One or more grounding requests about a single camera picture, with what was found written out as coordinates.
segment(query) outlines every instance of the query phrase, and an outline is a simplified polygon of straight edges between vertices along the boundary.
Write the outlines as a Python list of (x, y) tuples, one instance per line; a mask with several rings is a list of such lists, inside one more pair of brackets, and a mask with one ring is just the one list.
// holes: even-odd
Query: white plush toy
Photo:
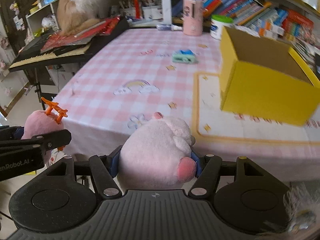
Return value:
[(191, 133), (185, 121), (154, 113), (121, 149), (117, 176), (121, 188), (180, 188), (196, 172), (190, 145)]

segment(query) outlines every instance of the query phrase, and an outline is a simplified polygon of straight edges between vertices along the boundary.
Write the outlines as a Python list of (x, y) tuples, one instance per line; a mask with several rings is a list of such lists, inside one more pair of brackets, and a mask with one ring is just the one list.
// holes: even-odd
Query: red marker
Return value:
[(133, 0), (134, 7), (136, 8), (136, 18), (140, 19), (140, 8), (139, 8), (139, 0)]

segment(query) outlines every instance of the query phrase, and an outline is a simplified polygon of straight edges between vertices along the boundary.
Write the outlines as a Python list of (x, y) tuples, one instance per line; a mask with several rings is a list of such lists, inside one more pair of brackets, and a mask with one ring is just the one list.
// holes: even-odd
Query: orange border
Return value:
[(319, 142), (309, 142), (309, 141), (281, 141), (281, 140), (264, 140), (264, 139), (248, 139), (248, 138), (238, 138), (238, 137), (227, 137), (227, 136), (210, 136), (203, 135), (199, 132), (199, 76), (216, 76), (219, 74), (209, 73), (209, 72), (196, 72), (194, 73), (193, 81), (193, 106), (192, 106), (192, 125), (191, 133), (195, 136), (196, 140), (205, 140), (208, 142), (229, 142), (229, 143), (259, 143), (259, 144), (293, 144), (293, 145), (311, 145), (320, 146)]

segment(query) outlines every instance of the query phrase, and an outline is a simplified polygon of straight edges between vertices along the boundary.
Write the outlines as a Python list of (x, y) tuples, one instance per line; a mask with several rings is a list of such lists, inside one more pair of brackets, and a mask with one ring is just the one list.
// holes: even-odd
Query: green lid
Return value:
[(218, 22), (223, 22), (223, 23), (233, 23), (233, 19), (227, 16), (222, 16), (222, 15), (212, 15), (211, 16), (212, 20), (218, 21)]

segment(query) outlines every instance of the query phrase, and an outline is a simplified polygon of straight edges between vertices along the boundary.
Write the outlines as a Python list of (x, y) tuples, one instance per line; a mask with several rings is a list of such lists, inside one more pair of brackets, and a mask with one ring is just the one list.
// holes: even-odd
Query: pink checkered tablecloth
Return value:
[[(174, 64), (172, 52), (191, 49), (197, 64)], [(68, 109), (69, 155), (109, 154), (154, 112), (191, 124), (195, 72), (218, 73), (219, 42), (156, 29), (127, 30), (96, 54), (55, 98)], [(225, 160), (246, 155), (282, 180), (320, 178), (320, 160), (306, 146), (197, 142)]]

